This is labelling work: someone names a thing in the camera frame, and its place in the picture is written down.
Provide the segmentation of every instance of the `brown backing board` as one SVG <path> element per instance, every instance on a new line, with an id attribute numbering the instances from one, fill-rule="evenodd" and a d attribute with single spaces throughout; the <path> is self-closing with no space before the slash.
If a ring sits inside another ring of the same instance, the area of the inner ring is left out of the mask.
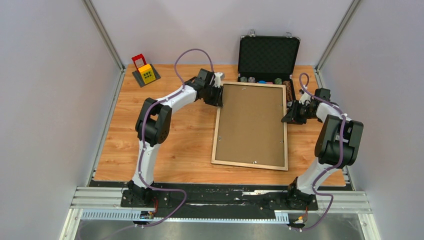
<path id="1" fill-rule="evenodd" d="M 286 86 L 222 82 L 212 163 L 288 170 Z"/>

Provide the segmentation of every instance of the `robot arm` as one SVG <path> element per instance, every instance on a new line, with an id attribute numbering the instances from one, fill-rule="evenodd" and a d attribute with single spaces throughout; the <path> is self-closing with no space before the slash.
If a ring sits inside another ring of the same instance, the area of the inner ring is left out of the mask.
<path id="1" fill-rule="evenodd" d="M 319 88 L 315 91 L 317 98 L 330 101 L 330 90 Z M 342 114 L 332 106 L 311 98 L 304 93 L 299 101 L 293 102 L 286 116 L 281 120 L 288 124 L 305 124 L 307 119 L 317 118 L 324 123 L 315 145 L 315 160 L 305 173 L 296 177 L 288 186 L 287 206 L 293 209 L 305 209 L 314 198 L 315 189 L 332 173 L 344 166 L 352 165 L 358 155 L 364 125 L 346 117 L 343 130 L 343 160 L 340 166 L 327 170 L 339 163 L 340 158 L 340 128 Z"/>
<path id="2" fill-rule="evenodd" d="M 141 112 L 138 116 L 137 123 L 135 125 L 135 130 L 138 132 L 138 161 L 137 169 L 132 178 L 132 182 L 128 183 L 128 188 L 134 190 L 135 192 L 144 192 L 148 186 L 146 186 L 140 179 L 139 172 L 144 181 L 151 185 L 153 183 L 154 177 L 154 167 L 156 163 L 156 157 L 158 150 L 161 147 L 161 144 L 167 139 L 170 132 L 171 126 L 171 117 L 172 114 L 177 112 L 179 109 L 197 101 L 198 99 L 203 99 L 206 104 L 222 107 L 222 93 L 223 87 L 221 85 L 221 80 L 224 79 L 224 74 L 222 72 L 213 73 L 205 69 L 201 69 L 197 77 L 186 81 L 183 86 L 181 86 L 175 92 L 159 99 L 147 98 L 144 101 Z M 163 101 L 155 105 L 150 112 L 148 109 L 151 105 L 158 101 Z M 145 148 L 142 141 L 142 127 L 143 120 L 145 116 L 148 115 L 147 121 L 145 123 Z"/>

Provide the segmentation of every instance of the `metal frame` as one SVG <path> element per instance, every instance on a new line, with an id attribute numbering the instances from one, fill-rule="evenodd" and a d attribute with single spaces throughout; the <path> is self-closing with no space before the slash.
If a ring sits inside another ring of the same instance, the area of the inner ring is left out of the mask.
<path id="1" fill-rule="evenodd" d="M 75 191 L 66 222 L 64 224 L 61 240 L 73 240 L 78 231 L 80 220 L 121 220 L 121 221 L 147 221 L 140 219 L 141 211 L 153 211 L 150 207 L 124 208 L 121 207 L 122 191 L 126 188 L 119 187 L 78 187 Z M 261 195 L 281 190 L 254 190 L 244 192 L 246 195 Z M 367 195 L 364 191 L 321 191 L 334 195 L 333 204 L 328 214 L 358 214 L 361 228 L 366 240 L 379 239 L 374 216 Z M 318 210 L 310 211 L 322 214 L 327 208 L 330 198 L 316 196 Z M 167 222 L 181 223 L 259 223 L 259 224 L 287 224 L 289 214 L 303 213 L 302 210 L 276 210 L 273 219 L 241 219 L 241 218 L 175 218 Z"/>
<path id="2" fill-rule="evenodd" d="M 332 52 L 334 46 L 336 45 L 337 41 L 339 40 L 340 36 L 342 35 L 349 21 L 352 19 L 352 16 L 355 14 L 355 11 L 358 9 L 358 6 L 361 2 L 362 0 L 353 0 L 350 3 L 349 8 L 347 9 L 334 35 L 332 36 L 330 42 L 328 43 L 327 48 L 325 49 L 324 53 L 319 59 L 318 64 L 315 66 L 315 69 L 318 73 L 320 72 L 321 69 L 323 69 L 323 66 L 326 63 L 330 53 Z"/>
<path id="3" fill-rule="evenodd" d="M 117 50 L 115 49 L 114 45 L 112 44 L 111 38 L 109 37 L 108 33 L 106 32 L 105 27 L 102 24 L 102 21 L 100 20 L 99 15 L 97 14 L 96 8 L 94 7 L 91 0 L 82 0 L 82 3 L 84 4 L 85 8 L 87 9 L 88 14 L 90 15 L 91 19 L 93 20 L 93 23 L 95 27 L 98 30 L 98 33 L 100 34 L 101 38 L 103 39 L 104 43 L 106 44 L 107 50 L 109 51 L 110 55 L 112 55 L 113 60 L 115 61 L 118 68 L 123 71 L 125 69 L 125 65 L 121 61 Z"/>
<path id="4" fill-rule="evenodd" d="M 106 123 L 104 124 L 103 133 L 101 135 L 101 138 L 99 140 L 99 143 L 97 144 L 97 152 L 94 157 L 93 167 L 91 168 L 90 176 L 88 178 L 88 181 L 86 183 L 86 186 L 88 187 L 90 181 L 94 178 L 97 170 L 97 165 L 99 164 L 100 156 L 102 154 L 103 146 L 105 145 L 106 136 L 108 135 L 109 131 L 109 125 L 112 121 L 112 116 L 114 115 L 115 106 L 118 102 L 119 93 L 121 91 L 122 83 L 124 82 L 125 73 L 127 72 L 127 69 L 121 71 L 118 82 L 116 83 L 115 91 L 113 93 L 113 98 L 110 103 L 109 112 L 107 114 Z"/>

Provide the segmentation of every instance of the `gray wall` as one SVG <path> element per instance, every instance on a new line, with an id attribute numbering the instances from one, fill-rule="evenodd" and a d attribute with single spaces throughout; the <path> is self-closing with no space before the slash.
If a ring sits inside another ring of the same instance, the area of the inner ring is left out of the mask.
<path id="1" fill-rule="evenodd" d="M 240 36 L 301 38 L 297 64 L 314 65 L 351 0 L 93 0 L 126 64 L 143 53 L 151 63 L 174 63 L 185 50 L 202 48 L 215 63 L 236 64 Z M 206 63 L 202 53 L 182 63 Z"/>
<path id="2" fill-rule="evenodd" d="M 0 239 L 58 239 L 119 70 L 82 1 L 0 2 Z"/>
<path id="3" fill-rule="evenodd" d="M 424 4 L 365 0 L 323 69 L 332 100 L 364 123 L 353 182 L 382 239 L 423 239 Z"/>

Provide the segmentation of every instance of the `purple cable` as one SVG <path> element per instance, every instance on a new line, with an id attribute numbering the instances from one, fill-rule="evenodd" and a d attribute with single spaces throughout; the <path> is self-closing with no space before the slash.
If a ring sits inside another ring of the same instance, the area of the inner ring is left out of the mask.
<path id="1" fill-rule="evenodd" d="M 200 48 L 192 48 L 192 49 L 189 49 L 189 50 L 187 50 L 187 51 L 185 51 L 185 52 L 183 52 L 177 59 L 176 59 L 176 61 L 175 61 L 175 63 L 174 63 L 174 65 L 173 65 L 173 69 L 174 69 L 174 71 L 175 71 L 175 74 L 177 75 L 177 77 L 181 80 L 181 82 L 182 82 L 182 88 L 181 88 L 181 90 L 179 90 L 178 92 L 176 92 L 175 94 L 173 94 L 173 95 L 171 95 L 170 97 L 168 97 L 167 99 L 168 100 L 171 100 L 171 99 L 173 99 L 173 98 L 175 98 L 176 96 L 178 96 L 180 93 L 182 93 L 183 92 L 183 90 L 184 90 L 184 88 L 186 87 L 186 85 L 184 84 L 184 79 L 181 77 L 181 75 L 178 73 L 178 71 L 177 71 L 177 64 L 178 64 L 178 61 L 181 59 L 181 57 L 183 57 L 186 53 L 188 53 L 188 52 L 191 52 L 191 51 L 200 51 L 200 52 L 202 52 L 202 53 L 204 53 L 206 56 L 207 56 L 207 59 L 209 60 L 209 63 L 210 63 L 210 69 L 211 69 L 211 71 L 213 72 L 214 71 L 214 65 L 212 64 L 212 60 L 211 60 L 211 57 L 209 56 L 209 54 L 206 52 L 206 51 L 204 51 L 204 50 L 202 50 L 202 49 L 200 49 Z M 183 198 L 183 200 L 181 201 L 181 203 L 170 213 L 170 214 L 168 214 L 166 217 L 164 217 L 164 218 L 162 218 L 161 220 L 159 220 L 159 221 L 156 221 L 156 222 L 154 222 L 154 223 L 151 223 L 151 224 L 147 224 L 147 225 L 135 225 L 135 226 L 139 226 L 139 227 L 142 227 L 142 228 L 147 228 L 147 227 L 153 227 L 153 226 L 156 226 L 156 225 L 158 225 L 158 224 L 161 224 L 161 223 L 163 223 L 165 220 L 167 220 L 168 218 L 170 218 L 178 209 L 180 209 L 181 208 L 181 206 L 186 202 L 186 199 L 187 199 L 187 192 L 186 191 L 184 191 L 183 189 L 172 189 L 172 188 L 157 188 L 157 187 L 154 187 L 154 186 L 151 186 L 151 185 L 149 185 L 144 179 L 143 179 L 143 177 L 142 177 L 142 159 L 143 159 L 143 154 L 145 153 L 145 148 L 146 148 L 146 141 L 145 141 L 145 129 L 146 129 L 146 122 L 147 122 L 147 118 L 148 118 L 148 116 L 149 116 L 149 113 L 150 113 L 150 111 L 152 110 L 152 108 L 154 107 L 154 106 L 156 106 L 156 105 L 158 105 L 158 104 L 160 104 L 160 103 L 163 103 L 163 102 L 165 102 L 167 99 L 163 99 L 163 100 L 160 100 L 160 101 L 157 101 L 157 102 L 155 102 L 155 103 L 153 103 L 148 109 L 147 109 L 147 114 L 144 116 L 144 119 L 143 119 L 143 125 L 142 125 L 142 127 L 141 127 L 141 141 L 143 142 L 143 149 L 141 150 L 141 154 L 140 154 L 140 159 L 139 159 L 139 161 L 138 161 L 138 166 L 137 166 L 137 170 L 138 170 L 138 176 L 140 177 L 140 180 L 141 180 L 141 182 L 144 184 L 144 185 L 146 185 L 148 188 L 151 188 L 152 190 L 156 190 L 156 191 L 166 191 L 166 192 L 180 192 L 180 193 L 183 193 L 184 194 L 184 198 Z M 125 230 L 128 230 L 128 229 L 132 229 L 132 228 L 134 228 L 135 227 L 134 225 L 129 225 L 129 226 L 126 226 L 126 227 L 123 227 L 123 228 L 121 228 L 121 229 L 118 229 L 117 231 L 115 231 L 115 232 L 113 232 L 112 234 L 110 234 L 110 235 L 108 235 L 108 236 L 106 236 L 106 237 L 104 237 L 104 238 L 102 238 L 101 240 L 106 240 L 106 239 L 109 239 L 110 237 L 112 237 L 112 236 L 114 236 L 114 235 L 116 235 L 117 233 L 119 233 L 119 232 L 122 232 L 122 231 L 125 231 Z"/>
<path id="2" fill-rule="evenodd" d="M 336 106 L 336 105 L 334 105 L 334 104 L 332 104 L 332 103 L 330 103 L 330 102 L 328 102 L 328 101 L 326 101 L 324 99 L 321 99 L 321 98 L 319 98 L 317 96 L 314 96 L 314 95 L 312 95 L 312 93 L 310 93 L 308 90 L 306 90 L 306 88 L 304 87 L 304 85 L 302 83 L 302 76 L 303 75 L 306 75 L 307 82 L 309 83 L 309 75 L 307 73 L 305 73 L 305 72 L 301 73 L 300 76 L 299 76 L 299 82 L 300 82 L 300 86 L 301 86 L 302 90 L 305 93 L 307 93 L 311 98 L 314 98 L 314 99 L 316 99 L 316 100 L 318 100 L 318 101 L 320 101 L 322 103 L 325 103 L 325 104 L 333 107 L 335 110 L 337 110 L 338 113 L 341 114 L 342 120 L 341 120 L 341 125 L 340 125 L 339 143 L 338 143 L 339 148 L 340 148 L 340 157 L 338 158 L 338 163 L 336 165 L 334 165 L 334 166 L 331 166 L 331 167 L 326 168 L 312 182 L 312 191 L 316 195 L 330 197 L 331 200 L 330 200 L 330 202 L 329 202 L 329 204 L 327 206 L 327 209 L 325 209 L 324 214 L 321 216 L 321 218 L 314 225 L 312 225 L 310 227 L 302 228 L 301 229 L 302 232 L 303 231 L 312 230 L 313 228 L 315 228 L 316 226 L 318 226 L 323 221 L 324 217 L 329 212 L 331 205 L 333 204 L 334 196 L 332 194 L 329 194 L 329 193 L 319 193 L 319 192 L 317 192 L 317 190 L 315 190 L 315 184 L 317 184 L 318 180 L 320 180 L 320 178 L 322 178 L 328 171 L 333 170 L 333 169 L 336 169 L 336 168 L 338 168 L 342 164 L 342 162 L 343 162 L 343 131 L 345 130 L 345 124 L 346 124 L 346 116 L 344 115 L 344 113 L 342 112 L 342 110 L 340 110 L 340 108 L 338 106 Z M 300 229 L 299 228 L 296 228 L 296 227 L 293 227 L 293 229 L 295 229 L 297 231 L 300 231 Z"/>

